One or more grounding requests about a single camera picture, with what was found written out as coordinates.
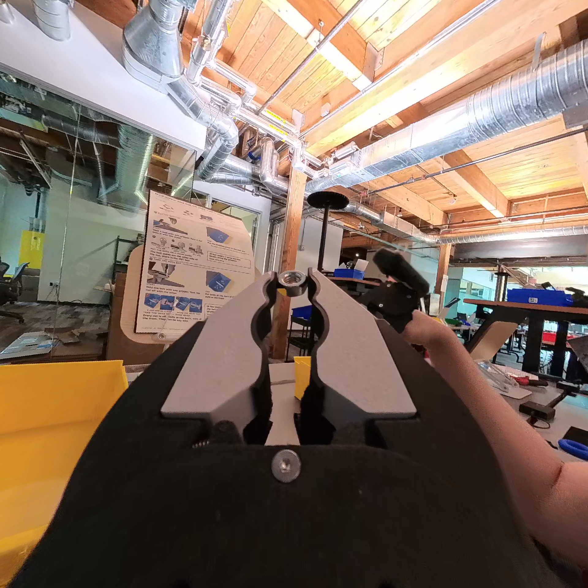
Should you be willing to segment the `yellow plastic bin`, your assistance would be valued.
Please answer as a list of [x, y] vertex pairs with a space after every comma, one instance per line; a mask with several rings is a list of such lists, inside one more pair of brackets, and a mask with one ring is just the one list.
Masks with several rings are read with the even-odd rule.
[[296, 356], [293, 358], [295, 366], [295, 397], [301, 401], [309, 386], [311, 378], [311, 356]]
[[1, 366], [1, 587], [40, 540], [127, 387], [121, 360]]

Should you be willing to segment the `silver round air duct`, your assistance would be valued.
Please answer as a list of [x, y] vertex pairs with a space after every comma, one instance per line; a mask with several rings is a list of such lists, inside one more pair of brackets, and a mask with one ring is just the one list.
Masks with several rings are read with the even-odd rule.
[[179, 25], [196, 1], [149, 1], [123, 29], [123, 64], [205, 128], [205, 148], [195, 162], [198, 180], [285, 195], [289, 183], [277, 174], [273, 143], [285, 128], [254, 114], [256, 85], [217, 59], [232, 4], [211, 2], [185, 66]]

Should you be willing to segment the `foil-wrapped air duct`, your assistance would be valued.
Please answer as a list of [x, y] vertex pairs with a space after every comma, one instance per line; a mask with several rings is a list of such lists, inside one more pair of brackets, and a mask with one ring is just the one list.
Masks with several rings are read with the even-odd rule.
[[306, 184], [353, 187], [587, 104], [587, 40], [372, 143]]

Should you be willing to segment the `wooden support column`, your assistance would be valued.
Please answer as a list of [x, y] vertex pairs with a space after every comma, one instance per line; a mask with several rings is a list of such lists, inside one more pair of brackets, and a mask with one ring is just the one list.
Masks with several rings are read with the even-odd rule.
[[[280, 273], [285, 270], [293, 270], [296, 267], [305, 184], [306, 175], [291, 168]], [[276, 303], [273, 307], [272, 330], [270, 332], [269, 340], [269, 353], [272, 359], [284, 360], [286, 357], [289, 317], [290, 298], [278, 293], [276, 296]]]

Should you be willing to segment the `person's right forearm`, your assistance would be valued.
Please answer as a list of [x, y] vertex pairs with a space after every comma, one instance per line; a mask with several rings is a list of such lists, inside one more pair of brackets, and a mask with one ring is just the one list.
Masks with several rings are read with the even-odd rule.
[[494, 391], [450, 334], [426, 343], [432, 363], [474, 416], [496, 454], [531, 535], [587, 569], [587, 465], [563, 462]]

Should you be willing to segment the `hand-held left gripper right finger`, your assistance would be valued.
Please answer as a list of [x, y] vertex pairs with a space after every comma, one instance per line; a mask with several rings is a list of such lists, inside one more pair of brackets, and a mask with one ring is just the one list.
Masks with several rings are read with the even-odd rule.
[[307, 276], [319, 339], [296, 420], [301, 445], [328, 445], [350, 424], [415, 417], [375, 317], [317, 269]]

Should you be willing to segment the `flattened cardboard boxes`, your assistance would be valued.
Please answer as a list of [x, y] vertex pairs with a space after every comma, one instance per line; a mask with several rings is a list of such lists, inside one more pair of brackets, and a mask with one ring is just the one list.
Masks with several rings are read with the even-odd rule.
[[96, 361], [103, 358], [106, 331], [69, 327], [45, 329], [19, 336], [1, 352], [1, 364], [40, 364]]

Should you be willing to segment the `steel hex nut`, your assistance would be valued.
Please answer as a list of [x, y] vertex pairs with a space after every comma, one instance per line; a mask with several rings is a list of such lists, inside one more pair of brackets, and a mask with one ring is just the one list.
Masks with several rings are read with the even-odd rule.
[[299, 270], [285, 270], [278, 277], [278, 288], [290, 298], [302, 296], [307, 289], [307, 275]]

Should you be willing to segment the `short silver spiral duct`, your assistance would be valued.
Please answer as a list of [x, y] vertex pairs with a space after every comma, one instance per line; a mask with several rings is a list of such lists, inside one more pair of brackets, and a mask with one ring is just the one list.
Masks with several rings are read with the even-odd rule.
[[73, 1], [33, 1], [33, 10], [40, 30], [50, 39], [70, 40], [70, 8]]

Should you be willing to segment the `wooden desk with black legs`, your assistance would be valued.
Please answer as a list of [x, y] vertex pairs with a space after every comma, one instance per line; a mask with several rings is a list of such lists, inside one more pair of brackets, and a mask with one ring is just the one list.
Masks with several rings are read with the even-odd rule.
[[518, 326], [527, 322], [523, 371], [529, 373], [539, 372], [543, 329], [546, 321], [557, 323], [550, 372], [552, 376], [563, 375], [569, 325], [587, 325], [587, 309], [582, 307], [528, 305], [472, 299], [466, 299], [466, 302], [476, 305], [476, 318], [482, 320], [481, 326], [492, 321], [515, 322]]

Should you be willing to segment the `yellow wall banner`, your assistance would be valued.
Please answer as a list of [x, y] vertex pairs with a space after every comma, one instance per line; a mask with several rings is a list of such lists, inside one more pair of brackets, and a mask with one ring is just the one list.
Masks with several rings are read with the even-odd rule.
[[28, 264], [28, 269], [40, 270], [43, 259], [44, 232], [23, 230], [19, 246], [18, 265]]

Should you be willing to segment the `black round-top pole stand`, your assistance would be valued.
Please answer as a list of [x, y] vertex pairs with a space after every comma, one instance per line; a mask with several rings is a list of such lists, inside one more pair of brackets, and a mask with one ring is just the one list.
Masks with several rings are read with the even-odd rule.
[[318, 254], [318, 271], [323, 271], [323, 261], [325, 254], [327, 225], [329, 222], [329, 213], [331, 210], [344, 210], [349, 205], [349, 198], [338, 192], [323, 190], [314, 192], [307, 197], [308, 204], [316, 209], [323, 210], [322, 228], [320, 234], [320, 245]]

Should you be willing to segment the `black office chair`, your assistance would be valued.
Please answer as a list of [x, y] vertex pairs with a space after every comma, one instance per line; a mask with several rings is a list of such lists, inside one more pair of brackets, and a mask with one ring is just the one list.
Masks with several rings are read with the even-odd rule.
[[2, 307], [18, 301], [22, 292], [22, 276], [28, 266], [29, 263], [24, 262], [18, 266], [10, 280], [5, 281], [4, 278], [1, 279], [1, 316], [16, 319], [20, 325], [25, 323], [24, 317], [20, 313], [8, 311]]

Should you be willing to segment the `black power adapter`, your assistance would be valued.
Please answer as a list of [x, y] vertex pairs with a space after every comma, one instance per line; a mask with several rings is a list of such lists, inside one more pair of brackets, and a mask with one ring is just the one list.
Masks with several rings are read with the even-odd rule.
[[531, 418], [544, 422], [550, 422], [555, 418], [555, 408], [553, 406], [541, 405], [534, 401], [521, 403], [518, 407], [518, 411]]

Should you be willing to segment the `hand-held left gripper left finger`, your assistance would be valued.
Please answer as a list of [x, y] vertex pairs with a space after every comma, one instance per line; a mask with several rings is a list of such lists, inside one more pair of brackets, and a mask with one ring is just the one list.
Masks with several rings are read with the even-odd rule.
[[246, 443], [266, 443], [273, 402], [264, 340], [276, 289], [276, 273], [267, 272], [206, 320], [161, 408], [163, 416], [229, 421]]

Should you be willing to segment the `person's right hand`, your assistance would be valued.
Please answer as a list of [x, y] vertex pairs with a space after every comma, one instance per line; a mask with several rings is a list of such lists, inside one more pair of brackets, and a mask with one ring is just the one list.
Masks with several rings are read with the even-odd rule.
[[435, 367], [467, 357], [463, 344], [447, 325], [418, 310], [412, 312], [401, 336], [411, 345], [422, 346]]

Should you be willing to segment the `printed instruction sheet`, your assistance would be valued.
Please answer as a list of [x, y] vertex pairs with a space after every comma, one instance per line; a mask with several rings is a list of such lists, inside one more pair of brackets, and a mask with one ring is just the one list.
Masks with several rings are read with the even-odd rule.
[[243, 220], [151, 190], [135, 333], [179, 338], [250, 286], [254, 272]]

